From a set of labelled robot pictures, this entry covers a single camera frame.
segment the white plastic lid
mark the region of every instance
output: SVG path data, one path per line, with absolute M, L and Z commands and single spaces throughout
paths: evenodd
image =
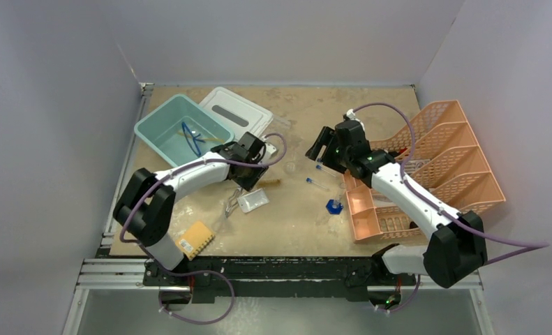
M 234 133 L 236 140 L 247 131 L 259 137 L 274 119 L 274 114 L 269 110 L 224 87 L 213 89 L 200 106 L 214 113 L 215 118 Z

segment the cable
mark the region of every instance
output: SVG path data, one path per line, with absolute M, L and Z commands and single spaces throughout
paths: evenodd
M 464 223 L 460 222 L 460 220 L 453 217 L 451 214 L 447 213 L 446 211 L 441 210 L 441 208 L 436 203 L 429 200 L 424 195 L 422 195 L 420 192 L 418 192 L 415 188 L 413 188 L 413 186 L 411 186 L 409 184 L 408 180 L 405 178 L 405 165 L 413 157 L 413 153 L 415 151 L 415 132 L 413 130 L 413 125 L 411 124 L 411 122 L 409 121 L 409 119 L 407 118 L 405 113 L 400 111 L 397 107 L 395 107 L 393 105 L 390 105 L 388 103 L 368 103 L 368 104 L 362 105 L 362 106 L 354 109 L 354 113 L 361 110 L 361 109 L 363 109 L 363 108 L 370 107 L 370 106 L 377 106 L 377 105 L 391 108 L 395 112 L 399 113 L 399 115 L 401 115 L 403 120 L 405 120 L 405 122 L 406 122 L 406 124 L 409 128 L 409 132 L 411 134 L 411 150 L 410 150 L 409 155 L 407 156 L 407 158 L 405 158 L 403 160 L 403 162 L 401 162 L 400 171 L 401 171 L 401 179 L 405 183 L 405 186 L 407 186 L 407 188 L 409 188 L 410 191 L 413 194 L 415 194 L 418 198 L 422 199 L 426 204 L 429 204 L 430 206 L 432 206 L 432 208 L 437 210 L 439 213 L 446 216 L 448 219 L 450 219 L 454 224 L 459 226 L 461 229 L 463 229 L 463 230 L 465 230 L 465 231 L 467 231 L 471 234 L 474 234 L 474 235 L 477 235 L 479 237 L 483 237 L 484 239 L 488 239 L 490 241 L 498 242 L 498 243 L 501 243 L 501 244 L 508 244 L 510 246 L 519 246 L 519 247 L 523 248 L 521 250 L 512 251 L 511 253 L 506 253 L 504 255 L 498 256 L 496 258 L 493 258 L 492 260 L 488 260 L 485 263 L 485 265 L 493 264 L 495 262 L 505 260 L 505 259 L 513 257 L 515 255 L 520 255 L 522 253 L 527 253 L 529 251 L 533 251 L 533 250 L 537 250 L 537 249 L 541 249 L 541 248 L 546 248 L 547 246 L 549 246 L 549 243 L 547 243 L 547 242 L 532 243 L 532 242 L 514 241 L 514 240 L 511 240 L 511 239 L 506 239 L 506 238 L 503 238 L 503 237 L 497 237 L 497 236 L 494 236 L 494 235 L 491 235 L 491 234 L 486 234 L 485 232 L 480 232 L 480 231 L 478 231 L 476 229 L 473 229 L 473 228 L 465 225 Z
M 417 291 L 419 290 L 419 284 L 421 284 L 421 283 L 422 283 L 422 276 L 418 274 L 417 275 L 417 281 L 415 282 L 415 287 L 413 288 L 413 292 L 411 292 L 411 295 L 407 298 L 407 300 L 405 300 L 402 304 L 397 306 L 397 308 L 387 309 L 387 311 L 385 313 L 395 313 L 395 312 L 399 312 L 400 310 L 404 309 L 405 306 L 407 306 L 413 300 L 413 298 L 415 298 L 415 295 L 417 294 Z
M 160 185 L 162 185 L 165 181 L 169 180 L 170 178 L 173 178 L 175 175 L 177 175 L 177 174 L 179 174 L 179 173 L 181 173 L 185 170 L 195 168 L 196 166 L 204 165 L 204 164 L 207 164 L 207 163 L 227 163 L 227 164 L 231 164 L 231 165 L 239 165 L 239 166 L 244 166 L 244 167 L 248 167 L 248 168 L 266 168 L 270 165 L 276 164 L 277 162 L 281 161 L 282 158 L 284 158 L 284 155 L 286 155 L 286 151 L 288 150 L 288 147 L 286 145 L 286 139 L 281 134 L 269 133 L 269 134 L 265 135 L 265 137 L 271 137 L 271 136 L 279 137 L 280 140 L 282 141 L 282 147 L 283 147 L 282 148 L 282 153 L 275 160 L 273 160 L 271 162 L 268 162 L 268 163 L 265 163 L 265 164 L 249 164 L 249 163 L 236 162 L 236 161 L 231 161 L 231 160 L 228 160 L 228 159 L 221 159 L 221 158 L 210 158 L 210 159 L 207 159 L 205 161 L 191 162 L 191 163 L 188 163 L 188 164 L 185 164 L 185 165 L 182 165 L 182 166 L 178 167 L 177 169 L 175 169 L 170 174 L 168 174 L 168 175 L 164 176 L 163 178 L 159 179 L 153 186 L 151 186 L 146 192 L 144 192 L 144 195 L 136 202 L 136 205 L 134 205 L 134 208 L 130 212 L 130 215 L 128 215 L 128 218 L 126 219 L 126 222 L 124 223 L 123 227 L 121 228 L 121 231 L 119 232 L 119 240 L 120 241 L 122 241 L 123 243 L 136 243 L 142 249 L 142 251 L 144 251 L 144 253 L 157 264 L 158 268 L 161 269 L 161 271 L 165 272 L 166 274 L 169 274 L 171 276 L 178 276 L 178 277 L 194 276 L 196 274 L 212 274 L 212 275 L 218 276 L 220 279 L 224 280 L 227 283 L 228 288 L 230 290 L 230 304 L 228 305 L 228 308 L 227 308 L 226 312 L 224 312 L 224 314 L 222 314 L 221 316 L 219 316 L 218 318 L 213 319 L 213 320 L 208 320 L 208 321 L 193 320 L 193 319 L 186 318 L 184 316 L 178 315 L 176 313 L 173 313 L 171 311 L 168 311 L 162 305 L 161 299 L 159 297 L 159 304 L 161 305 L 161 311 L 164 311 L 165 313 L 167 313 L 168 315 L 170 315 L 174 318 L 183 320 L 185 322 L 192 323 L 194 325 L 210 325 L 212 323 L 215 323 L 215 322 L 218 322 L 218 321 L 222 320 L 223 318 L 226 318 L 228 313 L 230 313 L 230 311 L 232 310 L 232 307 L 234 306 L 234 297 L 235 297 L 234 288 L 232 287 L 232 283 L 228 280 L 228 278 L 226 278 L 226 276 L 224 276 L 223 274 L 221 274 L 220 272 L 217 272 L 217 271 L 200 270 L 200 271 L 192 271 L 192 272 L 187 272 L 187 273 L 184 273 L 184 274 L 179 274 L 177 272 L 173 272 L 173 271 L 170 271 L 169 269 L 164 268 L 159 262 L 157 262 L 155 260 L 154 256 L 152 254 L 150 254 L 150 252 L 140 243 L 140 241 L 138 241 L 137 239 L 126 239 L 125 238 L 126 231 L 128 230 L 128 227 L 129 227 L 130 223 L 132 222 L 132 219 L 134 218 L 134 215 L 136 215 L 136 213 L 138 212 L 138 209 L 142 206 L 142 204 L 144 204 L 144 201 Z
M 184 132 L 185 141 L 187 141 L 187 145 L 189 146 L 189 149 L 191 149 L 191 151 L 193 151 L 193 153 L 197 157 L 201 157 L 202 156 L 202 151 L 200 150 L 200 147 L 197 145 L 197 141 L 200 141 L 200 142 L 204 143 L 204 140 L 198 140 L 197 137 L 200 137 L 202 134 L 197 134 L 197 137 L 196 137 L 193 134 L 193 132 L 189 130 L 189 127 L 187 127 L 185 122 L 181 123 L 181 129 Z M 189 142 L 189 137 L 187 137 L 187 133 L 189 133 L 189 135 L 191 135 L 191 139 L 193 141 L 193 146 Z

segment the black metal frame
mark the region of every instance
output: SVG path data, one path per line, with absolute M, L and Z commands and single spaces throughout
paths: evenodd
M 384 304 L 402 285 L 414 285 L 414 276 L 381 274 L 375 257 L 236 257 L 197 256 L 182 262 L 174 271 L 187 273 L 214 270 L 232 283 L 238 297 L 338 297 L 350 302 Z M 226 283 L 217 276 L 193 277 L 193 303 L 213 303 L 229 297 Z M 187 277 L 171 276 L 155 262 L 146 263 L 145 286 L 190 284 Z M 388 291 L 368 292 L 368 286 L 389 286 Z

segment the blue hexagonal block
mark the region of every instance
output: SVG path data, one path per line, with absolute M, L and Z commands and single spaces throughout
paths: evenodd
M 333 203 L 334 203 L 335 200 L 333 199 L 330 199 L 327 204 L 325 205 L 325 208 L 327 208 L 327 211 L 330 213 L 330 214 L 336 214 L 336 215 L 339 215 L 341 213 L 341 210 L 343 209 L 343 205 L 342 204 L 339 204 L 339 206 L 337 206 L 337 208 L 334 207 Z

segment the test tube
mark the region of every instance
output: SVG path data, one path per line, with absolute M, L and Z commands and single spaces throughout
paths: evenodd
M 329 191 L 329 189 L 326 187 L 326 186 L 323 186 L 317 182 L 315 182 L 314 180 L 312 180 L 311 178 L 307 178 L 306 179 L 306 182 L 309 183 L 309 184 L 312 184 L 312 185 L 315 185 L 315 186 L 319 186 L 320 188 L 326 190 L 326 191 Z
M 341 197 L 343 197 L 344 193 L 345 189 L 340 189 L 339 192 L 337 192 L 337 195 L 333 198 L 333 204 L 331 204 L 333 208 L 339 208 L 341 206 Z
M 317 164 L 316 168 L 317 168 L 317 170 L 321 170 L 321 171 L 327 173 L 327 174 L 330 175 L 330 176 L 337 177 L 335 174 L 333 174 L 333 173 L 327 171 L 326 169 L 324 169 L 324 168 L 323 168 L 321 165 L 319 165 L 319 164 Z

